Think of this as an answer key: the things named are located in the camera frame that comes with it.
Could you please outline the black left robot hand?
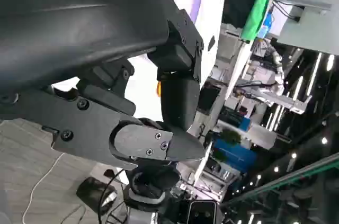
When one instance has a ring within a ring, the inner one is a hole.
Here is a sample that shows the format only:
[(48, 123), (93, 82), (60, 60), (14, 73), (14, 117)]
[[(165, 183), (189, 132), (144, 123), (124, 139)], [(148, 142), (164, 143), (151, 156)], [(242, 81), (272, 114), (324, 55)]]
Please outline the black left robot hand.
[[(1, 118), (53, 134), (62, 153), (132, 170), (204, 157), (188, 133), (198, 106), (203, 39), (174, 0), (1, 0)], [(147, 55), (162, 121), (124, 96)]]

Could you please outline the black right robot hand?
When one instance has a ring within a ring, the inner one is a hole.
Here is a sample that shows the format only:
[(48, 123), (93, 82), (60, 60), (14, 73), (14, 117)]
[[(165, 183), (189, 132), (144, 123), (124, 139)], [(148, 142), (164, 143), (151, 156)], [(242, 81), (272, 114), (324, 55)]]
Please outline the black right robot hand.
[(139, 165), (126, 171), (130, 187), (136, 195), (159, 199), (180, 180), (176, 167), (170, 165)]

